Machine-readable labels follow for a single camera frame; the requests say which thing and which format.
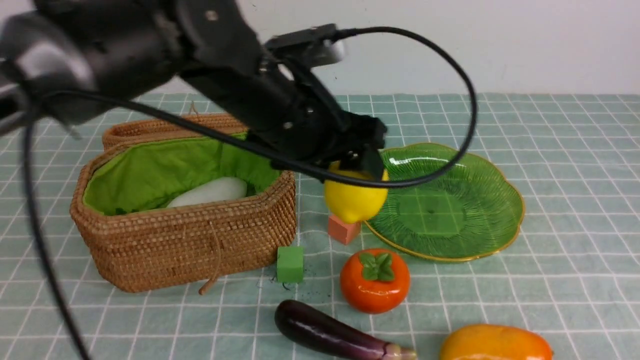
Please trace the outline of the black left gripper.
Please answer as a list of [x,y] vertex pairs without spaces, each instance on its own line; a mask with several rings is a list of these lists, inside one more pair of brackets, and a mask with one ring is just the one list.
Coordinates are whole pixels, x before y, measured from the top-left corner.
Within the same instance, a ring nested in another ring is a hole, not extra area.
[[328,167],[341,161],[382,181],[387,126],[349,112],[301,60],[255,60],[246,71],[247,141],[286,157]]

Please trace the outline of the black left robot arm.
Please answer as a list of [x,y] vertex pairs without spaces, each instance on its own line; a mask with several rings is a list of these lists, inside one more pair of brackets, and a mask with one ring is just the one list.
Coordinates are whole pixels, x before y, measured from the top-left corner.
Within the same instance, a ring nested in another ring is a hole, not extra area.
[[178,76],[263,150],[381,180],[386,126],[342,109],[311,68],[345,56],[338,27],[262,43],[234,0],[35,0],[1,26],[1,134],[55,91],[133,100]]

